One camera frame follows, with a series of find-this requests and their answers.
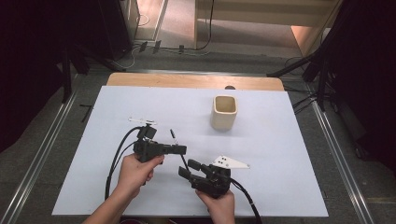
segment floor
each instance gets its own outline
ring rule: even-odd
[[[166,11],[156,40],[162,41],[162,47],[178,48],[192,46],[192,28],[187,18],[191,14],[193,1],[168,0]],[[165,50],[153,53],[152,49],[134,52],[117,63],[131,65],[128,72],[184,72],[202,73],[205,75],[227,74],[229,76],[263,77],[298,60],[301,56],[297,44],[288,27],[263,26],[270,35],[247,35],[249,27],[243,34],[235,34],[232,30],[235,24],[213,23],[213,39],[208,46],[208,54],[199,57],[187,54],[177,54]],[[101,64],[89,61],[91,70],[87,76],[78,75],[74,79],[75,93],[69,104],[62,105],[62,90],[52,96],[40,114],[32,121],[21,139],[12,147],[0,154],[0,213],[5,214],[16,189],[21,186],[30,167],[36,165],[39,171],[34,176],[34,185],[23,190],[23,198],[15,219],[2,223],[80,223],[85,217],[53,217],[51,211],[61,190],[64,177],[79,139],[84,132],[89,116],[88,107],[93,105],[101,86],[106,85],[108,76],[112,73]],[[304,83],[301,79],[303,68],[292,71],[281,77],[290,101],[296,104],[307,97],[307,90],[316,87],[316,82]],[[303,102],[296,109],[303,107]],[[355,146],[341,118],[334,112],[332,105],[326,101],[326,112],[319,113],[316,104],[307,105],[296,114],[302,135],[311,158],[318,184],[322,189],[323,199],[329,211],[329,217],[264,217],[266,223],[394,223],[396,214],[396,181],[393,173],[377,161],[362,161],[355,154]],[[59,112],[67,112],[64,119],[59,119]],[[329,135],[323,128],[320,118],[329,121],[331,137],[335,137],[335,146],[331,146]],[[59,121],[57,134],[51,140],[48,132],[53,121]],[[34,158],[39,154],[42,143],[47,141],[49,147],[42,154],[41,165],[35,164]],[[338,163],[337,153],[342,152],[348,170],[352,177],[349,187]],[[359,209],[354,206],[353,190],[361,193],[364,205],[368,207],[368,216],[359,215]]]

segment beige cup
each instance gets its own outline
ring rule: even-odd
[[[216,130],[227,131],[233,127],[238,106],[230,95],[219,95],[213,99],[210,123]]]

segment person's right hand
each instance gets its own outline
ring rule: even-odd
[[[214,199],[199,190],[196,190],[195,193],[207,206],[209,214],[212,217],[212,221],[215,224],[235,223],[235,198],[230,190],[217,199]]]

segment black handheld controller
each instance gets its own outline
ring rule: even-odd
[[[192,175],[191,172],[183,167],[178,167],[178,174],[191,183],[193,189],[198,189],[214,199],[224,195],[231,184],[231,170],[221,167],[204,165],[198,161],[189,160],[188,166],[197,171],[202,171],[206,177]]]
[[[134,143],[134,153],[138,155],[139,161],[149,161],[156,156],[167,154],[185,155],[187,147],[180,145],[165,145],[152,141],[157,130],[147,124],[142,127],[137,134],[137,141]]]

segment white table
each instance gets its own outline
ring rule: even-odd
[[[212,99],[218,94],[231,94],[239,104],[234,126],[227,133],[215,131],[209,124]],[[106,176],[120,140],[130,129],[141,126],[129,117],[157,121],[154,140],[160,143],[173,144],[169,133],[173,129],[177,141],[188,147],[186,159],[208,164],[225,155],[248,163],[251,169],[232,170],[232,177],[247,189],[261,216],[328,216],[286,92],[149,87],[102,88],[53,215],[89,215],[103,202]],[[135,135],[124,145],[132,143]],[[178,176],[182,164],[178,155],[166,156],[124,215],[208,216],[191,184]],[[233,186],[231,190],[235,215],[253,217],[245,195]]]

